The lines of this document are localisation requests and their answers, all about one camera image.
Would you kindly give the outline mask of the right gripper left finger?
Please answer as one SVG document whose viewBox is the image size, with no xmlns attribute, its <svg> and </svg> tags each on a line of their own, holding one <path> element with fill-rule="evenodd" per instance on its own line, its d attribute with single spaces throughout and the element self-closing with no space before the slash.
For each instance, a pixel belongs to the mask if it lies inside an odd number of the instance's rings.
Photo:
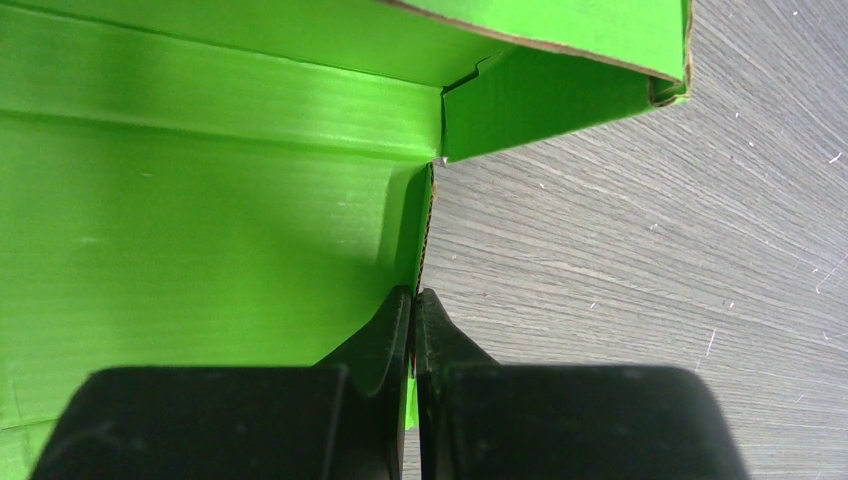
<svg viewBox="0 0 848 480">
<path fill-rule="evenodd" d="M 35 479 L 397 479 L 413 295 L 310 367 L 121 367 L 92 374 Z"/>
</svg>

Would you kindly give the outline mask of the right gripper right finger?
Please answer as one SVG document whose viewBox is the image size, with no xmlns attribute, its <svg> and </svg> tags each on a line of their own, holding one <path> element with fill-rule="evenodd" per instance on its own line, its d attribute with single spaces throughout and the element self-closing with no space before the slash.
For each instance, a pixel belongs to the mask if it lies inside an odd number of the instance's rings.
<svg viewBox="0 0 848 480">
<path fill-rule="evenodd" d="M 744 479 L 706 384 L 670 366 L 501 364 L 436 293 L 414 307 L 426 479 Z"/>
</svg>

